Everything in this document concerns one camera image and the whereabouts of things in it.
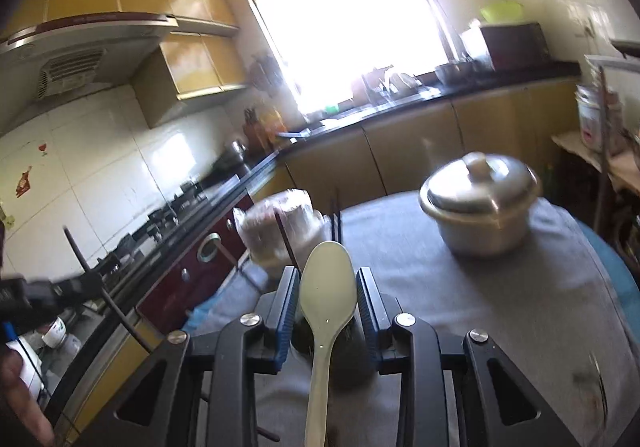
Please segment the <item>person hand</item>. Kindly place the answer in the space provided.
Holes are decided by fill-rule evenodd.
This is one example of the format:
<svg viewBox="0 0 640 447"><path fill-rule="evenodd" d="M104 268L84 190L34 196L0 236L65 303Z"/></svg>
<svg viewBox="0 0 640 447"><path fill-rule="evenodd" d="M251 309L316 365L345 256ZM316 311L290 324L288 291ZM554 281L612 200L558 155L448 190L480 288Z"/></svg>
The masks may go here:
<svg viewBox="0 0 640 447"><path fill-rule="evenodd" d="M1 394L6 397L9 408L32 437L41 446L53 446L52 425L21 379L22 369L22 356L14 349L1 345Z"/></svg>

